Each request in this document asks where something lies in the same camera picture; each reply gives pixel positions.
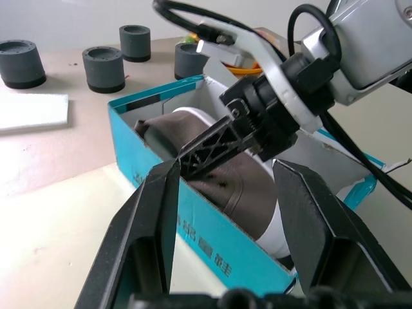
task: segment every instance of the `white wall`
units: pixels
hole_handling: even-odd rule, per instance
[[[184,2],[217,11],[253,27],[265,26],[286,35],[289,15],[296,6],[312,3],[325,10],[329,0]],[[0,0],[0,41],[27,39],[45,52],[115,44],[118,42],[118,28],[125,24],[149,27],[153,39],[185,33],[157,15],[151,3],[152,0]],[[296,38],[300,39],[315,25],[311,17],[300,17]]]

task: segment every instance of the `rubber cylinder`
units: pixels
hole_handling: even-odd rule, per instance
[[[196,52],[197,43],[180,43],[174,49],[174,77],[185,79],[203,73],[208,57]]]
[[[84,50],[82,56],[90,90],[113,93],[124,88],[123,59],[120,50],[98,46]]]
[[[120,27],[119,32],[124,60],[145,62],[150,59],[150,29],[148,27],[130,24]]]
[[[46,81],[39,51],[30,41],[0,42],[0,75],[5,85],[14,89],[28,89]]]

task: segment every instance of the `cardboard box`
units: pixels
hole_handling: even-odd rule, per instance
[[[228,111],[219,95],[236,82],[220,63],[210,60],[205,76],[199,75],[109,103],[109,117],[119,169],[136,187],[152,166],[161,162],[133,131],[136,121],[171,113],[190,106],[206,111],[215,119]],[[299,132],[295,146],[280,158],[317,171],[351,209],[371,193],[376,180],[324,130],[314,135]],[[371,158],[378,166],[384,164]],[[228,287],[245,287],[257,295],[285,292],[296,273],[265,253],[202,195],[180,182],[178,233]]]

